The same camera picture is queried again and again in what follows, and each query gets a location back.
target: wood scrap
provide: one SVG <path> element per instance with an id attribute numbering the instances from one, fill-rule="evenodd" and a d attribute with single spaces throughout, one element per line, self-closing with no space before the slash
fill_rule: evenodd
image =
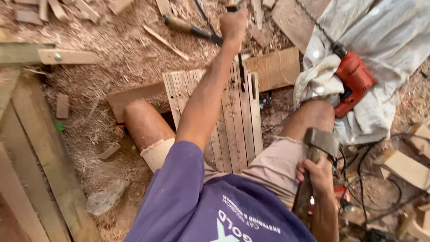
<path id="1" fill-rule="evenodd" d="M 90 16 L 91 21 L 97 23 L 100 19 L 100 15 L 94 11 L 84 0 L 76 0 L 76 7 L 84 12 L 87 12 Z"/>
<path id="2" fill-rule="evenodd" d="M 7 151 L 0 143 L 0 193 L 12 210 L 20 227 L 32 242 L 49 242 L 37 214 L 34 212 L 21 182 L 7 156 Z"/>
<path id="3" fill-rule="evenodd" d="M 165 40 L 163 37 L 159 36 L 154 30 L 152 30 L 151 28 L 149 28 L 146 25 L 144 25 L 143 28 L 150 35 L 154 36 L 156 39 L 158 39 L 161 43 L 163 43 L 164 45 L 166 45 L 169 49 L 171 49 L 177 55 L 179 55 L 180 57 L 182 57 L 184 60 L 186 60 L 186 61 L 190 60 L 190 58 L 185 53 L 183 53 L 182 51 L 178 50 L 176 47 L 174 47 L 173 45 L 171 45 L 169 42 L 167 42 L 167 40 Z"/>
<path id="4" fill-rule="evenodd" d="M 89 51 L 42 49 L 37 52 L 45 65 L 95 64 L 98 59 L 96 53 Z"/>
<path id="5" fill-rule="evenodd" d="M 149 101 L 159 113 L 165 113 L 169 111 L 169 108 L 164 105 L 164 103 L 167 103 L 166 97 L 164 84 L 160 82 L 149 86 L 109 93 L 106 96 L 106 99 L 111 106 L 118 123 L 123 123 L 124 110 L 132 101 L 145 99 Z"/>
<path id="6" fill-rule="evenodd" d="M 59 119 L 69 118 L 69 96 L 67 94 L 59 93 L 57 95 L 55 116 Z"/>
<path id="7" fill-rule="evenodd" d="M 318 19 L 331 0 L 302 0 L 302 4 L 311 15 Z M 302 54 L 305 53 L 307 44 L 312 36 L 314 23 L 301 9 L 295 0 L 278 1 L 272 11 L 272 19 L 281 31 L 297 46 Z"/>
<path id="8" fill-rule="evenodd" d="M 64 11 L 58 0 L 48 0 L 48 3 L 51 6 L 55 17 L 57 17 L 60 22 L 67 23 L 70 21 L 69 16 L 67 16 L 66 12 Z"/>
<path id="9" fill-rule="evenodd" d="M 134 0 L 115 0 L 108 4 L 109 8 L 115 15 L 118 15 L 124 11 L 128 6 L 133 3 Z"/>
<path id="10" fill-rule="evenodd" d="M 300 74 L 299 52 L 296 47 L 249 58 L 243 63 L 249 72 L 258 74 L 260 92 L 294 85 Z"/>
<path id="11" fill-rule="evenodd" d="M 410 134 L 430 139 L 430 129 L 424 124 L 416 124 L 409 130 Z M 419 137 L 408 137 L 405 141 L 430 164 L 430 142 Z"/>
<path id="12" fill-rule="evenodd" d="M 400 151 L 387 149 L 383 155 L 375 160 L 375 164 L 379 164 L 382 168 L 410 184 L 430 192 L 430 169 Z"/>
<path id="13" fill-rule="evenodd" d="M 42 64 L 37 50 L 54 47 L 53 43 L 0 43 L 0 67 Z"/>
<path id="14" fill-rule="evenodd" d="M 35 25 L 43 25 L 39 15 L 32 11 L 15 10 L 15 20 Z"/>

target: wooden board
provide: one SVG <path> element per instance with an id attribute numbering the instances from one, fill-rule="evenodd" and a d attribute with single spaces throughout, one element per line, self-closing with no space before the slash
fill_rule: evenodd
<path id="1" fill-rule="evenodd" d="M 375 160 L 391 174 L 426 190 L 430 185 L 430 169 L 395 149 L 388 149 Z"/>
<path id="2" fill-rule="evenodd" d="M 128 6 L 133 3 L 134 0 L 115 0 L 108 4 L 109 8 L 115 15 L 118 15 L 124 11 Z"/>
<path id="3" fill-rule="evenodd" d="M 0 143 L 0 193 L 15 215 L 21 228 L 32 242 L 49 242 L 37 214 L 34 212 L 21 182 L 7 156 L 7 151 Z"/>
<path id="4" fill-rule="evenodd" d="M 97 55 L 94 52 L 78 50 L 38 50 L 40 60 L 45 65 L 64 65 L 64 64 L 95 64 Z"/>
<path id="5" fill-rule="evenodd" d="M 55 200 L 75 242 L 100 239 L 94 220 L 85 211 L 85 196 L 74 174 L 59 131 L 56 130 L 39 80 L 21 76 L 12 96 L 34 151 L 49 181 Z"/>
<path id="6" fill-rule="evenodd" d="M 263 136 L 261 133 L 260 98 L 258 95 L 258 75 L 248 74 L 248 89 L 251 106 L 252 133 L 254 136 L 255 156 L 263 151 Z"/>
<path id="7" fill-rule="evenodd" d="M 45 229 L 50 241 L 70 242 L 69 232 L 57 209 L 55 201 L 51 200 L 48 185 L 37 165 L 16 113 L 12 105 L 5 111 L 4 121 L 0 124 L 0 140 L 7 148 L 12 166 L 19 180 L 24 184 L 25 193 Z"/>
<path id="8" fill-rule="evenodd" d="M 129 103 L 134 100 L 145 99 L 150 102 L 159 113 L 165 113 L 169 111 L 169 108 L 163 105 L 163 103 L 165 103 L 163 100 L 166 100 L 166 97 L 164 84 L 159 82 L 149 86 L 109 93 L 106 99 L 118 123 L 123 123 L 123 113 Z"/>
<path id="9" fill-rule="evenodd" d="M 258 74 L 260 92 L 294 85 L 300 74 L 299 53 L 296 47 L 252 57 L 243 62 L 249 72 Z"/>
<path id="10" fill-rule="evenodd" d="M 318 19 L 331 0 L 302 0 L 311 15 Z M 295 0 L 279 0 L 272 11 L 272 19 L 302 54 L 312 36 L 314 23 Z"/>
<path id="11" fill-rule="evenodd" d="M 0 67 L 42 64 L 38 49 L 51 49 L 48 43 L 0 43 Z"/>
<path id="12" fill-rule="evenodd" d="M 148 32 L 150 35 L 154 36 L 161 43 L 163 43 L 165 46 L 167 46 L 169 49 L 171 49 L 173 52 L 175 52 L 178 56 L 182 57 L 186 61 L 190 60 L 190 58 L 185 53 L 183 53 L 182 51 L 178 50 L 176 47 L 174 47 L 167 40 L 165 40 L 163 37 L 161 37 L 160 35 L 158 35 L 154 30 L 152 30 L 151 28 L 149 28 L 146 25 L 144 25 L 143 28 L 146 30 L 146 32 Z"/>

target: leg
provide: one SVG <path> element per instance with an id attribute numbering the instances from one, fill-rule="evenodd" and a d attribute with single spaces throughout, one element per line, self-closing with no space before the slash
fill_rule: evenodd
<path id="1" fill-rule="evenodd" d="M 273 191 L 291 209 L 297 190 L 295 171 L 297 163 L 306 158 L 303 144 L 308 127 L 332 131 L 335 122 L 333 106 L 322 100 L 310 100 L 295 112 L 279 138 L 251 162 L 240 174 L 255 180 Z"/>

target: white tarp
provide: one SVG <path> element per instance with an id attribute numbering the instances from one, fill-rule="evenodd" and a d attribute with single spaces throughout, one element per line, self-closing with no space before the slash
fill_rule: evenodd
<path id="1" fill-rule="evenodd" d="M 357 53 L 378 80 L 353 112 L 335 121 L 341 142 L 368 143 L 389 135 L 407 77 L 430 54 L 430 0 L 332 0 L 318 22 L 335 41 Z M 328 94 L 334 105 L 339 102 L 333 94 L 342 93 L 343 87 L 330 74 L 338 62 L 315 26 L 303 58 L 305 71 L 295 86 L 296 107 Z"/>

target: person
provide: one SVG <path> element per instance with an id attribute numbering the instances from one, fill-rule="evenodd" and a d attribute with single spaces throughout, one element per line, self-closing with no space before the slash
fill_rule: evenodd
<path id="1" fill-rule="evenodd" d="M 230 66 L 246 37 L 247 15 L 244 8 L 220 18 L 222 48 L 188 100 L 176 135 L 147 101 L 126 107 L 125 124 L 155 173 L 125 242 L 339 240 L 332 165 L 327 155 L 318 165 L 306 160 L 302 143 L 308 127 L 333 130 L 328 102 L 305 102 L 240 174 L 216 172 L 203 160 Z M 157 163 L 160 157 L 165 159 Z M 314 191 L 312 233 L 290 211 L 305 169 Z"/>

